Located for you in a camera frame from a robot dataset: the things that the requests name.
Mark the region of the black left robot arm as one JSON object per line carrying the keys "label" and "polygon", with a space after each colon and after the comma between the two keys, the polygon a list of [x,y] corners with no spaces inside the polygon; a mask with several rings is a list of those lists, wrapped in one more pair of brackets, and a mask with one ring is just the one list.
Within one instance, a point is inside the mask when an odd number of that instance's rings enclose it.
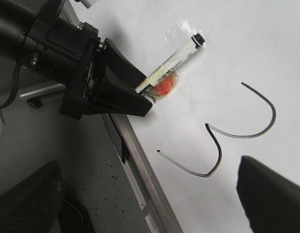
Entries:
{"label": "black left robot arm", "polygon": [[110,39],[101,40],[95,27],[61,19],[63,7],[63,0],[48,0],[33,12],[13,0],[0,0],[0,56],[16,63],[2,108],[16,98],[25,67],[65,86],[62,115],[145,116],[152,103],[136,92],[145,75]]}

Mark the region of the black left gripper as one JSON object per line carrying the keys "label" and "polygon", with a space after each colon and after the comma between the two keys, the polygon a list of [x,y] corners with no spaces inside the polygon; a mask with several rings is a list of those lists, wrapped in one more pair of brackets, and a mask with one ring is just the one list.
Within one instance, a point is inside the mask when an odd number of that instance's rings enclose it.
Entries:
{"label": "black left gripper", "polygon": [[111,70],[104,71],[86,99],[86,77],[97,46],[98,29],[88,23],[75,26],[61,19],[64,3],[46,1],[26,36],[26,54],[35,54],[37,60],[31,68],[65,85],[60,113],[74,119],[104,113],[145,116],[153,104],[134,89],[146,76],[109,38],[104,40],[105,49],[100,56]]}

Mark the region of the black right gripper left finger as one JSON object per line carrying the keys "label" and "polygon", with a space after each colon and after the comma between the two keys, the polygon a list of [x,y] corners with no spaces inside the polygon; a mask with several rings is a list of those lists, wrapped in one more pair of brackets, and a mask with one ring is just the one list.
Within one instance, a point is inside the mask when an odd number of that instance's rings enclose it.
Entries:
{"label": "black right gripper left finger", "polygon": [[61,209],[63,176],[52,161],[0,195],[0,233],[48,233]]}

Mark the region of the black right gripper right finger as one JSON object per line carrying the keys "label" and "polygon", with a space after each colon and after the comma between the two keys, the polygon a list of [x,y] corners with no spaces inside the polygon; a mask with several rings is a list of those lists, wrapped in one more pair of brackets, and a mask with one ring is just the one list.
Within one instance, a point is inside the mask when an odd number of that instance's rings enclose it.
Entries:
{"label": "black right gripper right finger", "polygon": [[237,193],[254,233],[300,233],[300,186],[242,156]]}

